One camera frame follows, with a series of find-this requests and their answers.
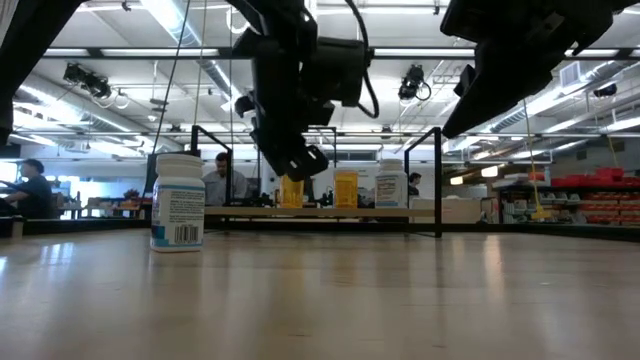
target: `white pill bottle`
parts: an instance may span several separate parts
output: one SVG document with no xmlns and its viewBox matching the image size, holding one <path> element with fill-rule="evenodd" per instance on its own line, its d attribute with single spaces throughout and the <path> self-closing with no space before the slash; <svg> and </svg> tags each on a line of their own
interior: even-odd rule
<svg viewBox="0 0 640 360">
<path fill-rule="evenodd" d="M 159 252 L 202 250 L 205 186 L 202 159 L 159 155 L 153 186 L 151 248 Z"/>
<path fill-rule="evenodd" d="M 376 209 L 406 209 L 409 183 L 402 160 L 384 159 L 376 175 Z"/>
</svg>

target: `pill bottle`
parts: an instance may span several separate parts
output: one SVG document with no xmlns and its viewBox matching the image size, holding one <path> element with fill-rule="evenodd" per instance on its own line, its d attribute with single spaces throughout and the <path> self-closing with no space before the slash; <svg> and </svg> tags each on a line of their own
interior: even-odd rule
<svg viewBox="0 0 640 360">
<path fill-rule="evenodd" d="M 304 192 L 304 181 L 294 182 L 284 175 L 280 179 L 281 207 L 285 209 L 302 209 L 302 195 Z"/>
<path fill-rule="evenodd" d="M 376 209 L 406 209 L 408 190 L 409 183 L 402 168 L 402 160 L 381 160 L 376 175 Z"/>
<path fill-rule="evenodd" d="M 358 208 L 358 172 L 353 169 L 336 170 L 333 176 L 336 209 Z"/>
<path fill-rule="evenodd" d="M 202 165 L 202 159 L 195 156 L 158 156 L 151 220 L 153 250 L 186 252 L 202 249 L 205 200 Z"/>
</svg>

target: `yellow bottle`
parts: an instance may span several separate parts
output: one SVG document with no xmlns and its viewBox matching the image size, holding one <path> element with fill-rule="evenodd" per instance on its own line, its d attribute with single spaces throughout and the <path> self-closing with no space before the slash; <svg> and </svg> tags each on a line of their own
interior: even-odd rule
<svg viewBox="0 0 640 360">
<path fill-rule="evenodd" d="M 287 175 L 280 179 L 281 207 L 286 209 L 302 209 L 304 181 L 293 182 Z"/>
<path fill-rule="evenodd" d="M 336 170 L 334 175 L 335 207 L 337 209 L 358 208 L 358 172 Z"/>
</svg>

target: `barcode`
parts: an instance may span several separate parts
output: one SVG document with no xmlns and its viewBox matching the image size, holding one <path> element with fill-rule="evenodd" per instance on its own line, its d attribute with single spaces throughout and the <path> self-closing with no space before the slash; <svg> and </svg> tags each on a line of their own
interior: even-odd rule
<svg viewBox="0 0 640 360">
<path fill-rule="evenodd" d="M 178 226 L 176 227 L 175 243 L 182 244 L 195 244 L 198 242 L 199 228 L 197 226 Z"/>
</svg>

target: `person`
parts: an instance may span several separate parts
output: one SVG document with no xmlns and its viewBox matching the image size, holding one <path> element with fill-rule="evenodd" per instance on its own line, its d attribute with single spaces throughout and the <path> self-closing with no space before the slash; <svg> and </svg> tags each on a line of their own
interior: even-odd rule
<svg viewBox="0 0 640 360">
<path fill-rule="evenodd" d="M 19 184 L 15 193 L 4 198 L 11 204 L 18 203 L 18 211 L 28 219 L 51 219 L 51 185 L 42 174 L 44 165 L 38 160 L 28 159 L 22 162 L 20 173 L 29 180 Z"/>
<path fill-rule="evenodd" d="M 420 196 L 420 190 L 418 190 L 420 179 L 422 179 L 422 175 L 418 173 L 409 175 L 409 196 Z"/>
<path fill-rule="evenodd" d="M 228 161 L 229 154 L 218 154 L 216 156 L 216 171 L 207 174 L 202 179 L 205 185 L 205 204 L 207 206 L 222 206 L 225 203 Z M 233 170 L 231 180 L 231 197 L 233 199 L 244 199 L 247 194 L 247 179 Z"/>
</svg>

